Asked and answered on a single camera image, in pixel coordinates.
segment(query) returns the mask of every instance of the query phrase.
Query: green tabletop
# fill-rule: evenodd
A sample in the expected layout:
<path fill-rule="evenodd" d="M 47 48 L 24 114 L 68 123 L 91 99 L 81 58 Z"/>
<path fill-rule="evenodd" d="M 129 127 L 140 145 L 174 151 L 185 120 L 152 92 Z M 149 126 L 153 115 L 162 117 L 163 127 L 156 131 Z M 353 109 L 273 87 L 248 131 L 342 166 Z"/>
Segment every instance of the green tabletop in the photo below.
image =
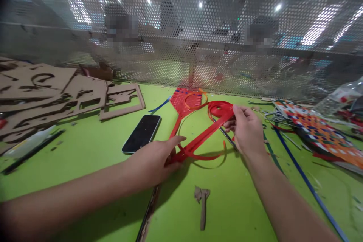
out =
<path fill-rule="evenodd" d="M 64 120 L 57 128 L 66 129 L 57 140 L 8 176 L 0 175 L 2 200 L 11 199 L 36 190 L 47 188 L 86 175 L 128 158 L 121 147 L 147 111 L 158 107 L 172 95 L 174 88 L 140 85 L 146 109 L 117 117 L 105 122 L 98 121 L 98 111 Z M 208 94 L 208 100 L 223 100 L 248 105 L 249 98 Z M 137 98 L 123 107 L 137 104 Z M 272 106 L 260 106 L 273 110 Z M 166 140 L 177 120 L 171 103 L 156 112 L 162 121 L 155 140 Z M 181 124 L 179 134 L 188 142 L 212 124 L 203 108 L 189 115 Z M 269 123 L 264 130 L 282 170 L 306 199 L 311 207 L 325 220 L 318 206 L 279 138 Z M 300 144 L 297 135 L 289 137 Z M 354 141 L 358 147 L 363 144 Z M 315 158 L 304 149 L 297 149 L 291 142 L 287 145 L 306 176 L 316 188 L 328 210 L 338 222 L 350 241 L 362 241 L 363 212 L 356 206 L 363 202 L 363 178 L 322 159 Z M 218 130 L 205 141 L 196 154 L 224 152 L 213 161 L 187 159 L 183 169 L 165 182 L 160 191 L 146 241 L 277 241 L 275 233 L 253 186 L 251 177 L 240 155 L 234 151 L 225 136 Z M 0 158 L 0 169 L 12 160 Z M 205 231 L 199 230 L 201 205 L 194 199 L 194 188 L 211 190 L 207 200 Z M 147 208 L 151 189 L 121 199 L 74 223 L 57 237 L 57 241 L 132 241 L 134 242 Z"/>

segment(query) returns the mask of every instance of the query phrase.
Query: smartphone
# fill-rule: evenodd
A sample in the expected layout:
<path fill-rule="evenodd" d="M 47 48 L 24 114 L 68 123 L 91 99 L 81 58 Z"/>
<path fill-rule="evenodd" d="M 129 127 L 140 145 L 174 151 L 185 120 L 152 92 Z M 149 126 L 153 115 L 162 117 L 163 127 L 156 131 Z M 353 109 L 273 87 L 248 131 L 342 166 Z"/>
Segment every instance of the smartphone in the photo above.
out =
<path fill-rule="evenodd" d="M 161 117 L 159 115 L 144 115 L 122 147 L 122 152 L 134 154 L 140 148 L 149 144 L 154 138 L 160 121 Z"/>

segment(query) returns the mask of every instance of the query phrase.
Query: right hand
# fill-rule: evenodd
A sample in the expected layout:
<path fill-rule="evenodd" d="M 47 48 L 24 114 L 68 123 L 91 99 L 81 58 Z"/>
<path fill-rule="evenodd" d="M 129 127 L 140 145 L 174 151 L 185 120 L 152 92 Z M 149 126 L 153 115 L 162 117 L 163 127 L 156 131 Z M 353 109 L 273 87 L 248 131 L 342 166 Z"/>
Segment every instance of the right hand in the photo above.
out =
<path fill-rule="evenodd" d="M 248 107 L 233 105 L 234 117 L 224 123 L 226 132 L 234 132 L 239 152 L 244 155 L 264 154 L 264 129 L 261 120 Z"/>
<path fill-rule="evenodd" d="M 185 139 L 184 136 L 174 136 L 167 141 L 153 141 L 122 162 L 134 192 L 160 184 L 181 167 L 181 163 L 167 166 L 165 163 L 175 146 Z"/>

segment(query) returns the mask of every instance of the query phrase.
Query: hole pattern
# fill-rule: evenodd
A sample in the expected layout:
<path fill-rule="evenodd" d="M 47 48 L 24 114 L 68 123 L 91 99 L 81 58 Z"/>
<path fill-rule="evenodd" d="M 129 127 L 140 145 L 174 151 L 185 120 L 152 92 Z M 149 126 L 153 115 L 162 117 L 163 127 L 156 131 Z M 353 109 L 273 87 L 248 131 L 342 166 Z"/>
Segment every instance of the hole pattern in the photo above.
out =
<path fill-rule="evenodd" d="M 362 0 L 8 0 L 0 51 L 64 67 L 103 61 L 129 81 L 318 102 L 363 74 L 362 15 Z"/>

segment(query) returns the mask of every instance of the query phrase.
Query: person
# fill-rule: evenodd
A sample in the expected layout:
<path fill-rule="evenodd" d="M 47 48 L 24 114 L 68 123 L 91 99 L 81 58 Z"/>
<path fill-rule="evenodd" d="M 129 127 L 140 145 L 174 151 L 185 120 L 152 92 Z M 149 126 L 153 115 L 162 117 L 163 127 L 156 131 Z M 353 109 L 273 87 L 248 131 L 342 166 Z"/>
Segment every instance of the person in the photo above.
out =
<path fill-rule="evenodd" d="M 279 242 L 338 242 L 268 157 L 260 119 L 244 106 L 234 105 L 233 111 L 234 118 L 224 127 L 234 132 Z M 165 166 L 165 162 L 185 139 L 154 141 L 124 162 L 2 203 L 3 233 L 9 241 L 46 240 L 87 213 L 162 183 L 181 167 L 180 163 Z"/>

